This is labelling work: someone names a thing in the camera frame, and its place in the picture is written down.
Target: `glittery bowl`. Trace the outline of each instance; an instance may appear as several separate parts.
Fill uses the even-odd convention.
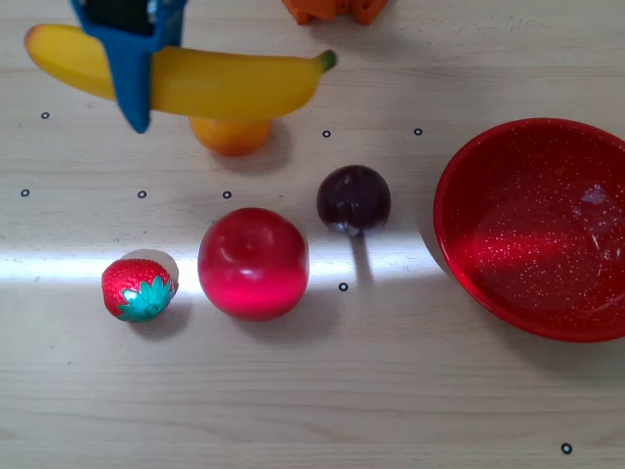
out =
[[[440,178],[438,244],[490,312],[571,342],[625,336],[625,142],[528,119],[466,144]]]

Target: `toy strawberry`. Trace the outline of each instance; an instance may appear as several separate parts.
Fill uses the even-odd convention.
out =
[[[119,320],[144,322],[160,315],[178,284],[157,262],[122,259],[102,274],[104,305]]]

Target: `toy banana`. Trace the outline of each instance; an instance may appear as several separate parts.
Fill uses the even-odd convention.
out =
[[[104,48],[79,27],[34,26],[24,46],[35,64],[61,82],[115,100]],[[336,62],[332,51],[301,59],[167,46],[152,56],[151,108],[220,120],[273,119],[305,105]]]

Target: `strawberry leaves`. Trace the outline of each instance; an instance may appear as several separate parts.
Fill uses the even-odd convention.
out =
[[[155,277],[152,285],[142,281],[139,290],[139,292],[122,290],[121,295],[128,304],[117,306],[122,312],[122,315],[117,317],[119,320],[129,322],[153,320],[167,308],[176,293],[172,281],[163,284],[161,276]]]

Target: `orange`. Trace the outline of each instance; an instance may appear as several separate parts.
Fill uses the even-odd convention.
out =
[[[190,117],[195,138],[223,156],[243,156],[258,149],[270,133],[271,121],[238,122]]]

